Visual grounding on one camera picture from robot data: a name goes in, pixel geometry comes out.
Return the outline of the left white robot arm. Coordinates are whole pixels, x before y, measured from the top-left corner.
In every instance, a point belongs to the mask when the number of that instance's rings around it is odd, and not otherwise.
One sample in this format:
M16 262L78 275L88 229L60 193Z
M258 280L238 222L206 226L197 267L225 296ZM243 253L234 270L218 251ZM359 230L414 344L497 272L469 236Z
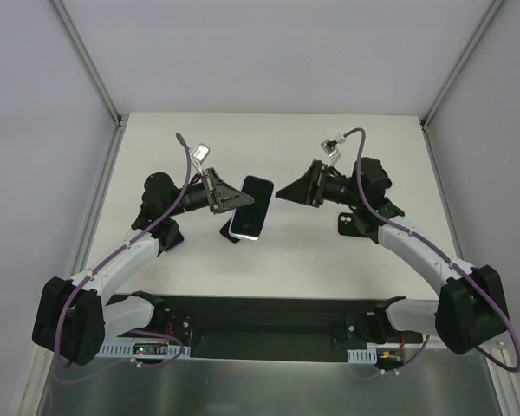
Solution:
M146 264L183 242L174 216L202 208L220 214L254 201L212 168L205 169L198 182L182 187L165 172L151 174L144 182L137 218L114 252L71 277L54 276L45 283L32 341L84 366L105 341L134 330L167 338L168 312L162 298L137 291L112 303L112 296Z

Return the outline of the black cased phone with ring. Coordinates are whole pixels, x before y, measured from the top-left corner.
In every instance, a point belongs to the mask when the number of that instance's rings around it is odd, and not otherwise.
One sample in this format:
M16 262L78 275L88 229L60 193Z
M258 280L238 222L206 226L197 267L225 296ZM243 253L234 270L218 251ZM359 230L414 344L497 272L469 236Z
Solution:
M226 222L219 230L219 233L222 237L226 238L233 244L237 244L240 242L240 239L237 237L233 237L230 233L231 222Z

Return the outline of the black phone case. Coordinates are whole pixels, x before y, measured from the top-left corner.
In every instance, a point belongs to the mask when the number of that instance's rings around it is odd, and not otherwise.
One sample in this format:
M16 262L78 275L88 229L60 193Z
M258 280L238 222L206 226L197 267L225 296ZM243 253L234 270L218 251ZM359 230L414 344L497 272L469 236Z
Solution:
M338 218L337 232L344 237L369 237L374 230L365 214L342 212Z

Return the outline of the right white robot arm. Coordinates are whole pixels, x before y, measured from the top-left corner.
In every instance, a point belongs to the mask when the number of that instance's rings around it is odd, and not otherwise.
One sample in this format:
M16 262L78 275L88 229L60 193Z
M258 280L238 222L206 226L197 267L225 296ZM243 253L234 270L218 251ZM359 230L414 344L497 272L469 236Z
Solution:
M436 335L455 354L464 354L506 331L508 309L500 275L439 254L415 231L412 221L387 197L391 179L377 159L364 157L346 178L315 160L297 180L276 192L289 202L320 207L348 206L354 236L372 240L414 269L434 290L435 301L395 296L379 302L355 325L363 340L382 344L412 331Z

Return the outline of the lilac cased phone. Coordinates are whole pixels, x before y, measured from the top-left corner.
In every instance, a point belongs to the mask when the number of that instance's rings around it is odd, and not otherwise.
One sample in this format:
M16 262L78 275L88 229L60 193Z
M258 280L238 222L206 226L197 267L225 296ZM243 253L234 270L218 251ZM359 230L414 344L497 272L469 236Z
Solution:
M274 184L267 179L246 176L241 191L251 195L252 205L237 208L231 217L230 233L240 240L257 241L262 233L270 207Z

